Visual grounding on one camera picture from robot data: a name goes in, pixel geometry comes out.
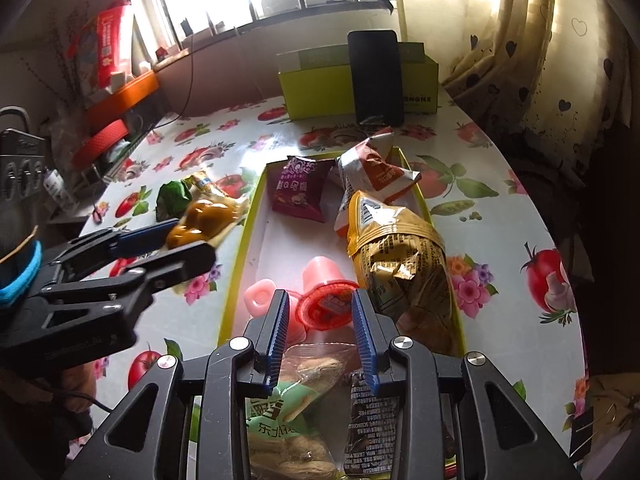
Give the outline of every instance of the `wall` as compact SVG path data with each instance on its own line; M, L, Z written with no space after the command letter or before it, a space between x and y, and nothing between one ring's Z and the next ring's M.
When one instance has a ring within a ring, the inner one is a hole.
M58 99L72 100L61 59L79 28L112 1L32 0L0 38L0 106L24 107L36 127L55 112Z
M398 14L382 9L350 10L258 27L175 61L158 72L158 79L171 108L180 112L193 61L193 89L185 114L204 115L282 94L276 54L346 43L350 31L368 28L391 28L399 36Z

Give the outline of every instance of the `orange snack package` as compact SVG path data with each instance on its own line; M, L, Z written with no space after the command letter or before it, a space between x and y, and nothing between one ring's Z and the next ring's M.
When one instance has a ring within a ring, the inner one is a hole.
M419 171L405 170L387 161L393 145L393 132L377 134L356 144L338 158L344 197L338 209L334 230L340 236L347 235L349 202L356 191L364 191L381 202L390 203L420 180Z

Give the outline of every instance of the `yellow snack bag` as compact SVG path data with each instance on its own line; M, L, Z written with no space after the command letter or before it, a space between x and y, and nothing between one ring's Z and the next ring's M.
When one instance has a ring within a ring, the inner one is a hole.
M347 240L358 284L369 291L376 311L391 317L403 335L451 353L452 294L436 229L407 207L357 191L349 204Z

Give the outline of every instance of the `black smartphone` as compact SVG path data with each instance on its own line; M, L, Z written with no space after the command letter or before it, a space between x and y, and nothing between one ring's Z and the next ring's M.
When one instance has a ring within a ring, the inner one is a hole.
M347 35L353 99L359 124L404 122L398 37L392 30L354 30Z

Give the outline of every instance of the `yellow cardboard box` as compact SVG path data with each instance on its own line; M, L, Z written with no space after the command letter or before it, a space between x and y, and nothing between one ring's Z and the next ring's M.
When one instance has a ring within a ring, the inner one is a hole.
M398 43L404 111L438 110L438 64L421 43ZM353 114L353 86L347 45L278 54L280 85L293 120Z

